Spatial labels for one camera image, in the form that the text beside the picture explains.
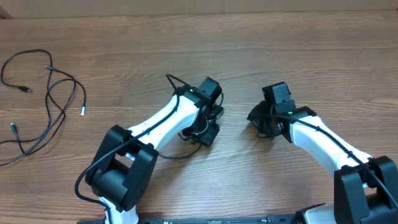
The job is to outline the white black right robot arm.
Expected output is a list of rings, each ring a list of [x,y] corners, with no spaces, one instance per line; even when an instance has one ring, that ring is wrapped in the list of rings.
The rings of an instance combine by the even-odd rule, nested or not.
[[[356,149],[307,106],[298,108],[284,82],[262,88],[264,100],[247,119],[259,138],[283,136],[309,153],[333,178],[333,204],[303,208],[289,223],[397,224],[397,166]]]

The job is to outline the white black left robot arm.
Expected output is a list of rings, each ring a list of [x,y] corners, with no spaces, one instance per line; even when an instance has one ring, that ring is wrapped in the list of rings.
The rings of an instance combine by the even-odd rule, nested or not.
[[[75,183],[78,198],[104,207],[98,223],[138,223],[136,205],[148,188],[161,149],[176,135],[210,147],[223,114],[220,84],[207,77],[198,87],[174,87],[167,105],[141,124],[113,126]]]

